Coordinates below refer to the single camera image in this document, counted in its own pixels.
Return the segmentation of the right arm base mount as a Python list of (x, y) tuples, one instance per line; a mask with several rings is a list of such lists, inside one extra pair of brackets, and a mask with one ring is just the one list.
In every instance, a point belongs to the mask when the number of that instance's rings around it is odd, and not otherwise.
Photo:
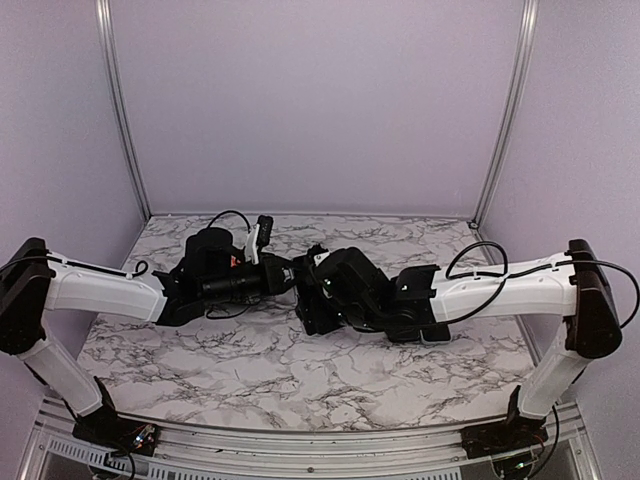
[(511, 393), (503, 420), (468, 426), (460, 431), (461, 445), (469, 459), (542, 445), (548, 439), (544, 419), (525, 418), (521, 414), (520, 389), (518, 386)]

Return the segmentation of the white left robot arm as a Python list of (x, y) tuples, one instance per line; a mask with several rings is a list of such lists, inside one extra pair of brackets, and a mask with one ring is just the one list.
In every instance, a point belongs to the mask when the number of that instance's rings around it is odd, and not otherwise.
[(78, 310), (179, 327), (216, 305), (245, 305), (295, 284), (292, 261), (263, 252), (269, 236), (252, 230), (244, 248), (231, 232), (205, 228), (190, 236), (169, 272), (133, 272), (55, 256), (40, 238), (24, 242), (1, 269), (1, 350), (18, 357), (57, 392), (106, 445), (125, 438), (126, 423), (96, 379), (47, 332), (46, 311)]

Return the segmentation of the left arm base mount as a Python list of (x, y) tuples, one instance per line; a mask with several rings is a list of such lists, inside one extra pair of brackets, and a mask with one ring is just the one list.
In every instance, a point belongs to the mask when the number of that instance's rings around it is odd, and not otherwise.
[(102, 381), (95, 377), (101, 393), (101, 406), (86, 416), (74, 416), (72, 435), (89, 443), (151, 457), (160, 429), (156, 424), (122, 417)]

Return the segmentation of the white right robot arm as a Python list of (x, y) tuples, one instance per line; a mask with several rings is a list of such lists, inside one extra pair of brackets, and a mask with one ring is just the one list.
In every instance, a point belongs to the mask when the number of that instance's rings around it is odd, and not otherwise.
[(512, 395), (495, 438), (515, 448), (593, 360), (622, 343), (611, 288), (590, 245), (529, 262), (502, 261), (484, 270), (454, 272), (434, 264), (408, 267), (390, 278), (359, 249), (314, 246), (293, 261), (296, 314), (310, 335), (343, 326), (383, 333), (395, 343), (450, 340), (449, 328), (470, 319), (556, 315), (562, 322), (534, 372)]

